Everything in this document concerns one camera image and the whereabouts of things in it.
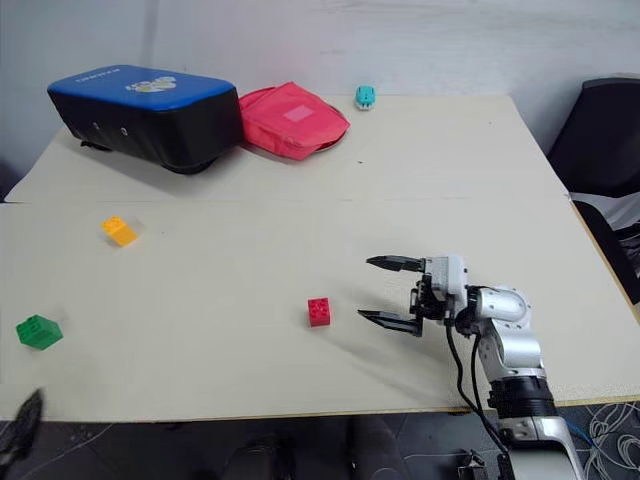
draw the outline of lego brick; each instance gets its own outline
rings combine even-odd
[[[60,326],[53,320],[33,315],[16,326],[20,342],[38,350],[50,347],[63,335]]]
[[[138,236],[120,217],[111,217],[102,224],[102,229],[121,247],[126,247]]]
[[[331,323],[328,298],[314,298],[307,303],[309,305],[309,323],[312,327],[320,327]]]

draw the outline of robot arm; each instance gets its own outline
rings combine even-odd
[[[368,320],[392,330],[422,335],[424,320],[434,320],[465,337],[476,335],[478,355],[491,385],[488,404],[498,413],[498,436],[482,414],[460,393],[503,451],[502,478],[558,478],[584,480],[567,425],[559,417],[547,385],[540,344],[531,331],[531,305],[526,296],[508,286],[469,285],[464,260],[457,255],[413,259],[374,257],[367,263],[387,270],[422,274],[411,291],[411,319],[396,314],[359,310]],[[455,346],[450,342],[458,362]]]

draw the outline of office chair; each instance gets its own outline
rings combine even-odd
[[[640,79],[584,82],[548,159],[572,194],[621,198],[640,192]],[[597,208],[575,205],[630,300],[640,302],[640,281],[620,245],[622,236],[627,243],[640,237],[640,228],[616,234]]]

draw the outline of red pouch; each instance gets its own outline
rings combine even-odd
[[[245,138],[276,155],[303,160],[342,138],[346,118],[293,82],[240,98]]]

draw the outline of tabletop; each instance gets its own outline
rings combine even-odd
[[[409,117],[423,135],[404,135],[421,130],[398,125]],[[435,117],[449,129],[430,131]],[[194,177],[115,153],[107,165],[58,134],[0,208],[0,415],[41,385],[47,418],[72,421],[462,406],[442,327],[414,338],[357,314],[408,314],[415,274],[365,263],[383,254],[458,253],[472,283],[525,292],[559,403],[640,397],[638,323],[509,99],[382,97],[349,119],[342,144],[300,164],[238,149]],[[110,244],[112,215],[138,240]],[[328,327],[308,326],[316,297]],[[45,351],[17,341],[34,313],[64,333]]]

